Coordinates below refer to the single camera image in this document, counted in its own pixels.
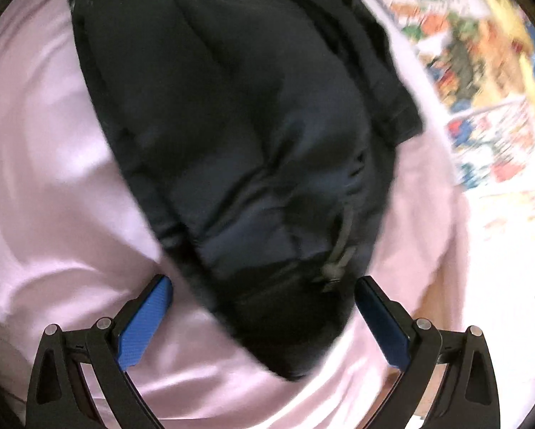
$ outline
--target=metal screw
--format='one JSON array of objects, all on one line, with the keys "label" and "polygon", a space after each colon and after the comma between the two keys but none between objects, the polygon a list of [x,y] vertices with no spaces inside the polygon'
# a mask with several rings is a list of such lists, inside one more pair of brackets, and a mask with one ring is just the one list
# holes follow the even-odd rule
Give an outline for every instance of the metal screw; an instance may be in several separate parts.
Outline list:
[{"label": "metal screw", "polygon": [[416,320],[416,325],[419,329],[423,329],[423,331],[427,331],[431,328],[432,324],[428,319],[419,318]]},{"label": "metal screw", "polygon": [[470,326],[470,332],[476,337],[480,337],[482,335],[482,329],[480,329],[478,326]]},{"label": "metal screw", "polygon": [[45,328],[45,334],[46,335],[53,335],[55,332],[57,332],[57,325],[56,324],[50,324]]},{"label": "metal screw", "polygon": [[99,329],[108,329],[111,325],[112,321],[109,317],[102,317],[97,321],[97,327]]}]

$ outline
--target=wrinkled pink cloth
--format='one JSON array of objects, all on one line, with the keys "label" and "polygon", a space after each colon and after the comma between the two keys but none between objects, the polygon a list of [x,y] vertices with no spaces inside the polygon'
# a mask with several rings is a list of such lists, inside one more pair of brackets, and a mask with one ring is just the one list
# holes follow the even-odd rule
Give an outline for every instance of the wrinkled pink cloth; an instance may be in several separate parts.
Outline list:
[{"label": "wrinkled pink cloth", "polygon": [[[450,157],[429,121],[400,146],[370,269],[410,311],[456,216]],[[23,400],[49,323],[90,327],[157,272],[171,277],[174,303],[129,373],[165,428],[358,425],[386,370],[358,313],[310,377],[290,383],[264,370],[163,258],[92,109],[67,0],[15,0],[0,19],[0,385]],[[117,427],[88,377],[107,427]]]}]

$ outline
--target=drawstring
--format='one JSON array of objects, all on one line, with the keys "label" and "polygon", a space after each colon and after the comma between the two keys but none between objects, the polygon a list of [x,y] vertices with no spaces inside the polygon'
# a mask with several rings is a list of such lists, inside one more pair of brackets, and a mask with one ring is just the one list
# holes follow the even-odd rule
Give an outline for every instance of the drawstring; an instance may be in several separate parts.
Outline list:
[{"label": "drawstring", "polygon": [[350,205],[346,205],[343,211],[343,221],[341,222],[341,229],[337,242],[331,251],[331,255],[321,268],[321,277],[317,281],[326,281],[323,288],[324,292],[329,292],[333,289],[333,284],[339,282],[345,274],[345,267],[355,254],[357,247],[345,247],[349,240],[349,234],[353,225],[354,211]]}]

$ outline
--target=blue pad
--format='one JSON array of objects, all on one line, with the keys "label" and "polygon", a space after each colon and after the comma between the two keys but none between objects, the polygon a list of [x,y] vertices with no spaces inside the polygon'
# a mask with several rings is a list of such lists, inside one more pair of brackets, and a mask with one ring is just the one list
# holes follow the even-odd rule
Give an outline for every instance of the blue pad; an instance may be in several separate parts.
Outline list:
[{"label": "blue pad", "polygon": [[404,372],[411,362],[409,339],[364,278],[355,286],[355,302],[387,363]]},{"label": "blue pad", "polygon": [[117,362],[123,371],[137,364],[172,304],[172,282],[163,277],[119,336]]}]

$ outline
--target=black garment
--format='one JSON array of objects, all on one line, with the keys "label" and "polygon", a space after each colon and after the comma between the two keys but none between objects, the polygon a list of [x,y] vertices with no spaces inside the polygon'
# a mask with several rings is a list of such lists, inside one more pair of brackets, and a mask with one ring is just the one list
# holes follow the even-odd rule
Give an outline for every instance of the black garment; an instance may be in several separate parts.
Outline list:
[{"label": "black garment", "polygon": [[359,0],[69,2],[158,240],[258,360],[306,375],[352,311],[395,147],[421,130],[383,29]]}]

